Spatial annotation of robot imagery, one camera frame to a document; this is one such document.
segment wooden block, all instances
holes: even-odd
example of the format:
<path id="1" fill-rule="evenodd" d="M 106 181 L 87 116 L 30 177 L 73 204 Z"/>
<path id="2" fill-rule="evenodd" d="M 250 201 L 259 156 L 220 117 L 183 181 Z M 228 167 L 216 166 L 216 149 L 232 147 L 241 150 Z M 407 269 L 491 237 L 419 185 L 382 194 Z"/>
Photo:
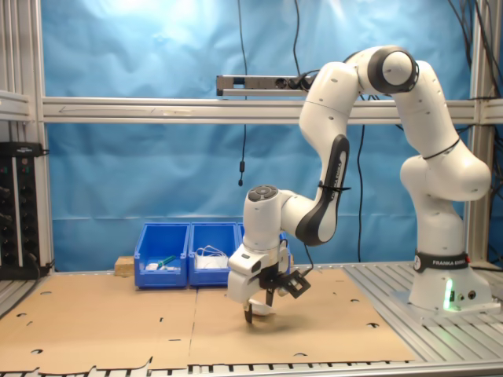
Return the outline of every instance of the wooden block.
<path id="1" fill-rule="evenodd" d="M 114 272 L 115 276 L 133 276 L 134 275 L 134 258 L 119 257 L 116 262 Z"/>

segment metal rail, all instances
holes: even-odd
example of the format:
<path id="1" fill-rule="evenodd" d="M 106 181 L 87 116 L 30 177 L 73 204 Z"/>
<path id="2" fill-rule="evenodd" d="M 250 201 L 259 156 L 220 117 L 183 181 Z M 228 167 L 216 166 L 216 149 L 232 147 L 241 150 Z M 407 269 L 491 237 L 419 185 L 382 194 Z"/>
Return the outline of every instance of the metal rail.
<path id="1" fill-rule="evenodd" d="M 303 101 L 44 97 L 46 123 L 298 124 Z M 475 101 L 447 101 L 456 124 L 475 122 Z M 357 101 L 349 124 L 400 123 L 394 101 Z"/>
<path id="2" fill-rule="evenodd" d="M 0 120 L 27 122 L 29 114 L 28 97 L 0 90 Z"/>

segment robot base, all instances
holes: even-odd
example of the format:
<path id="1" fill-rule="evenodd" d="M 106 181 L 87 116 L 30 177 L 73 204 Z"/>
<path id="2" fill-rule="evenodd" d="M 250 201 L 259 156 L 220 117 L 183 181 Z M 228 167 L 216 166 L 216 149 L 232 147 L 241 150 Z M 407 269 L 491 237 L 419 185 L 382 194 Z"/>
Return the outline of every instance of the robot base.
<path id="1" fill-rule="evenodd" d="M 432 325 L 435 319 L 501 311 L 490 285 L 471 268 L 416 273 L 412 290 L 394 292 L 391 298 L 421 325 Z"/>

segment black joint band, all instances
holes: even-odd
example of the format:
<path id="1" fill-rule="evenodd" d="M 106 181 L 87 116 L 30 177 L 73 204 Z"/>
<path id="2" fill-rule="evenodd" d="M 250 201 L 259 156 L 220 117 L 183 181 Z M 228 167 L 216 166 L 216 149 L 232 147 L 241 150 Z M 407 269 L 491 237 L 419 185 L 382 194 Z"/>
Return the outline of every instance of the black joint band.
<path id="1" fill-rule="evenodd" d="M 422 273 L 426 269 L 466 269 L 469 262 L 465 252 L 458 255 L 440 256 L 416 251 L 414 270 Z"/>
<path id="2" fill-rule="evenodd" d="M 323 182 L 321 182 L 321 181 L 320 181 L 320 183 L 318 183 L 318 187 L 321 188 L 321 189 L 328 189 L 328 190 L 335 191 L 335 192 L 341 192 L 341 191 L 351 190 L 351 187 L 333 187 L 333 186 L 327 186 L 327 185 L 324 185 Z"/>
<path id="3" fill-rule="evenodd" d="M 459 140 L 461 140 L 461 138 L 459 137 L 456 142 L 454 144 L 452 144 L 450 147 L 447 147 L 445 149 L 443 149 L 442 151 L 438 152 L 438 153 L 435 153 L 434 155 L 431 155 L 431 156 L 428 156 L 428 157 L 423 157 L 423 159 L 432 159 L 433 157 L 436 157 L 436 156 L 439 156 L 441 155 L 442 153 L 445 153 L 447 151 L 449 151 L 450 149 L 454 148 L 457 143 L 459 143 Z"/>

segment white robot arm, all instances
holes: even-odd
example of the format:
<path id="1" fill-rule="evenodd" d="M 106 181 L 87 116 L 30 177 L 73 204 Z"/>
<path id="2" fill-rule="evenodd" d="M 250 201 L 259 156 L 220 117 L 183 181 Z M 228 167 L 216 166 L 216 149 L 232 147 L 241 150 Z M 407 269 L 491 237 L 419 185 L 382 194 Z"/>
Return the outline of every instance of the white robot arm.
<path id="1" fill-rule="evenodd" d="M 437 295 L 431 289 L 439 285 L 437 280 L 444 281 L 445 287 L 445 281 L 452 278 L 467 280 L 471 291 L 478 292 L 477 299 L 470 299 L 472 306 L 491 300 L 487 283 L 468 267 L 462 220 L 451 203 L 481 198 L 490 187 L 490 171 L 460 141 L 431 66 L 416 62 L 400 47 L 383 46 L 356 53 L 343 63 L 326 64 L 310 88 L 299 125 L 321 159 L 316 197 L 309 199 L 270 185 L 256 187 L 247 195 L 243 244 L 229 260 L 228 296 L 244 305 L 248 322 L 252 313 L 270 311 L 276 289 L 280 295 L 298 297 L 309 288 L 305 273 L 285 273 L 287 249 L 279 234 L 284 230 L 307 246 L 332 239 L 349 158 L 347 121 L 358 95 L 364 93 L 393 97 L 407 141 L 420 153 L 408 159 L 401 171 L 418 223 L 419 278 L 411 302 L 439 309 L 445 289 L 436 289 Z M 260 289 L 267 290 L 265 306 L 251 300 Z M 459 298 L 468 296 L 464 291 L 459 291 Z M 457 307 L 469 300 L 458 301 Z"/>

